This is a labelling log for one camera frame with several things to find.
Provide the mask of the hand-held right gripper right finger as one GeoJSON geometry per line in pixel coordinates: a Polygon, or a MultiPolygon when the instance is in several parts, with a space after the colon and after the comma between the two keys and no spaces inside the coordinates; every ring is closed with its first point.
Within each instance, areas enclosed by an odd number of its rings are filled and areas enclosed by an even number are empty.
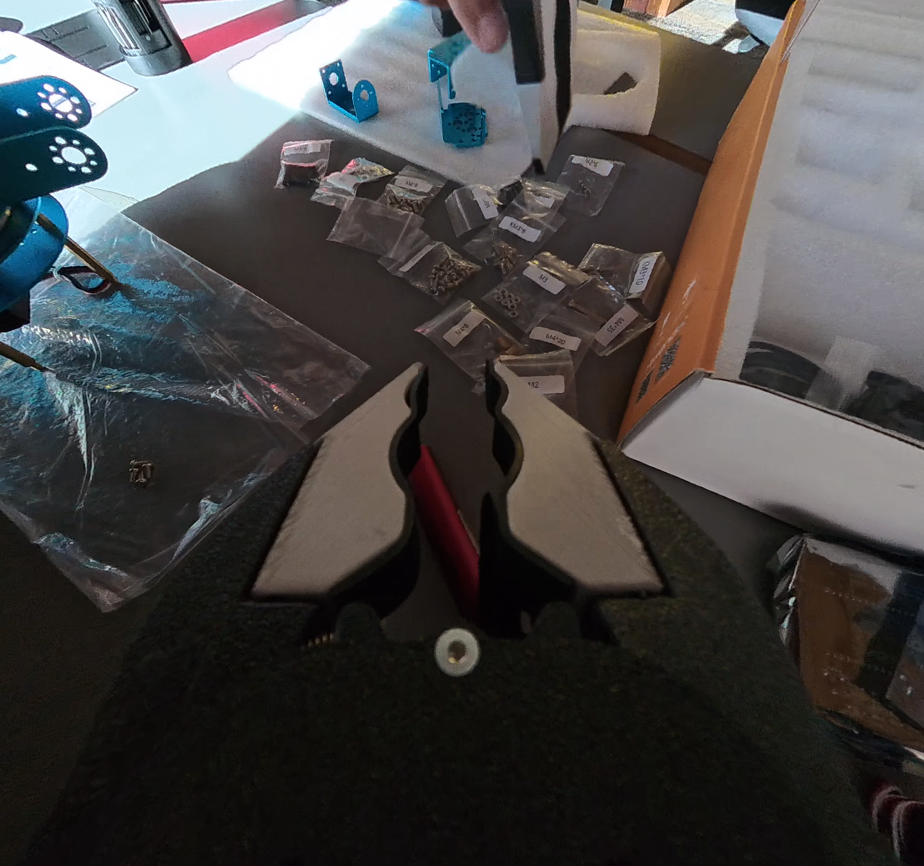
{"type": "Polygon", "coordinates": [[[590,625],[601,601],[664,595],[664,574],[602,445],[509,364],[486,367],[498,488],[482,501],[479,620],[534,623],[565,603],[590,625]]]}

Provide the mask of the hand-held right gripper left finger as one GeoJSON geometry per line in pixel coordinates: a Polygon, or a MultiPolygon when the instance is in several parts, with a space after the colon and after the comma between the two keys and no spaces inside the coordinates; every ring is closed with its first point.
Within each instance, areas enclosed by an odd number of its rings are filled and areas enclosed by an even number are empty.
{"type": "Polygon", "coordinates": [[[385,618],[408,599],[421,565],[410,472],[428,386],[426,366],[411,364],[321,437],[253,600],[308,603],[335,619],[351,603],[385,618]]]}

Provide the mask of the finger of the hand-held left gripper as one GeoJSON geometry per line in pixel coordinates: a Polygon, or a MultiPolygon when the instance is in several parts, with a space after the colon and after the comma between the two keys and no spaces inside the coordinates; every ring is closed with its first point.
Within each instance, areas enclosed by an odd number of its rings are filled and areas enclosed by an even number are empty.
{"type": "Polygon", "coordinates": [[[545,171],[572,108],[578,0],[533,0],[541,79],[533,107],[533,161],[545,171]]]}

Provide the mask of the red screwdriver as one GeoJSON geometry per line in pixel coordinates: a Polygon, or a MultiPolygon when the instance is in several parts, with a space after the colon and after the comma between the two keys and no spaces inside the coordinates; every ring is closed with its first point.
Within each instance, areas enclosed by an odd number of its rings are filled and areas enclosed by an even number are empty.
{"type": "Polygon", "coordinates": [[[445,479],[426,445],[410,472],[410,484],[431,548],[444,573],[456,607],[469,620],[478,619],[479,552],[445,479]]]}

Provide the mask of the white foam block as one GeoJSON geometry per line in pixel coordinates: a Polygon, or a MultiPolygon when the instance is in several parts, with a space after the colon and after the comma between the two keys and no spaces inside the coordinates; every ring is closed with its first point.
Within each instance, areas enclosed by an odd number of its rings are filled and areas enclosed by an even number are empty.
{"type": "Polygon", "coordinates": [[[661,41],[647,25],[577,10],[567,127],[649,134],[661,56],[661,41]]]}

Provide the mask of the white foam sheet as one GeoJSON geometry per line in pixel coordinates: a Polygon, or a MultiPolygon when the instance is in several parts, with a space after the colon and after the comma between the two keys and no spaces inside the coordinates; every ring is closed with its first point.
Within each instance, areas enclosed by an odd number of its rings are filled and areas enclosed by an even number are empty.
{"type": "Polygon", "coordinates": [[[239,87],[290,110],[301,110],[460,183],[494,186],[533,163],[514,75],[512,45],[486,54],[468,47],[454,62],[460,101],[486,110],[488,138],[457,149],[442,138],[437,86],[428,51],[440,39],[430,11],[405,0],[347,0],[307,18],[279,42],[229,71],[239,87]],[[320,68],[341,61],[347,85],[370,81],[379,113],[355,123],[330,107],[320,68]]]}

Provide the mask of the orange and white cardboard box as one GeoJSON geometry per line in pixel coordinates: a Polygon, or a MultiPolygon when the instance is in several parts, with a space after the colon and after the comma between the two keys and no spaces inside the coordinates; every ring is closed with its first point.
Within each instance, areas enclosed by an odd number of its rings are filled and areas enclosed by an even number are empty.
{"type": "Polygon", "coordinates": [[[793,5],[722,136],[627,456],[922,552],[923,0],[793,5]]]}

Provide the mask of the pile of small screw bags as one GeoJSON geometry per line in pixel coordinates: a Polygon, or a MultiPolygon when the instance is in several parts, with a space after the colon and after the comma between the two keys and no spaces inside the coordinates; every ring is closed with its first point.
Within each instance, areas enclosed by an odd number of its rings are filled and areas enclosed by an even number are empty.
{"type": "Polygon", "coordinates": [[[461,249],[424,230],[423,212],[446,180],[408,164],[399,171],[364,157],[329,168],[331,140],[284,142],[277,189],[307,187],[337,209],[331,242],[377,258],[393,277],[445,311],[417,332],[479,389],[496,359],[538,394],[565,408],[581,361],[607,357],[648,332],[672,267],[660,251],[632,253],[594,242],[569,263],[549,251],[565,213],[593,217],[625,165],[571,154],[556,179],[525,177],[500,187],[463,186],[445,198],[461,249]]]}

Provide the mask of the large clear plastic bag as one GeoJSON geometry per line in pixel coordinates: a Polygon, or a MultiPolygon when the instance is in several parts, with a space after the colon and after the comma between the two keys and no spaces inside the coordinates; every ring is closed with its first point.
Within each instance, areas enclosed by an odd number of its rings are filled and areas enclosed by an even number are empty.
{"type": "Polygon", "coordinates": [[[2,360],[2,513],[102,612],[150,590],[312,441],[369,365],[87,190],[72,233],[118,285],[59,275],[2,360]],[[129,483],[132,458],[155,465],[129,483]]]}

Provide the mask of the shiny antistatic bag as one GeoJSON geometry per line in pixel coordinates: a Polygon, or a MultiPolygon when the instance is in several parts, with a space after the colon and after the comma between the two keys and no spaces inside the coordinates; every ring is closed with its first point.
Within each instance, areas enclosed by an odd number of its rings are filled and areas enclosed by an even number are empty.
{"type": "Polygon", "coordinates": [[[922,757],[922,566],[808,535],[770,560],[773,615],[814,706],[858,740],[922,757]]]}

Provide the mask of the black screwdriver bit holder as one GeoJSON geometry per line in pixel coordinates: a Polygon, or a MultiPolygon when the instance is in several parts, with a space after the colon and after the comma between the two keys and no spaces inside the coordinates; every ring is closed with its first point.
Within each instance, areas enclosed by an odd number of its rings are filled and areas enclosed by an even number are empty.
{"type": "Polygon", "coordinates": [[[138,75],[168,75],[192,64],[160,0],[90,0],[138,75]]]}

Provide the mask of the white instruction booklet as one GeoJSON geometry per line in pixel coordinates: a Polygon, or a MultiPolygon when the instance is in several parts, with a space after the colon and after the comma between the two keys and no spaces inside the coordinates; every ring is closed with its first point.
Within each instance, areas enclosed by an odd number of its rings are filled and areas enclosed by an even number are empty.
{"type": "Polygon", "coordinates": [[[1,33],[2,137],[85,127],[135,89],[38,41],[1,33]]]}

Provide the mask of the black metal plate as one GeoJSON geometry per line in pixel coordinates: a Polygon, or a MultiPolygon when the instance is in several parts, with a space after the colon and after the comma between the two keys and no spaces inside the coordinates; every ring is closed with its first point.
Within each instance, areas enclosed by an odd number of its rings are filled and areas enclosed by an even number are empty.
{"type": "Polygon", "coordinates": [[[26,36],[96,72],[121,64],[125,59],[97,11],[52,23],[26,36]]]}

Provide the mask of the blue multi-hole metal bracket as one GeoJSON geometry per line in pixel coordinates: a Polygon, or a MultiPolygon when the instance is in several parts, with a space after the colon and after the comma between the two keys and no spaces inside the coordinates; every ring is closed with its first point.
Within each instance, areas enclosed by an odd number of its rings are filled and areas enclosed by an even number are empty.
{"type": "Polygon", "coordinates": [[[481,147],[489,133],[486,110],[456,99],[452,67],[469,45],[468,36],[460,31],[444,38],[427,53],[427,71],[436,87],[443,141],[458,149],[481,147]]]}

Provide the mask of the blue U-shaped metal bracket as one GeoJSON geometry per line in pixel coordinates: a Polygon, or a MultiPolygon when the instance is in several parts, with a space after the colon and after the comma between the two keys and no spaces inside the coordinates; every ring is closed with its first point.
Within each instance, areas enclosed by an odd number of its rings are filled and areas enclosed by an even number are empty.
{"type": "Polygon", "coordinates": [[[351,121],[362,123],[379,113],[377,92],[368,80],[359,80],[351,89],[347,85],[344,66],[335,61],[319,68],[321,84],[328,105],[351,121]]]}

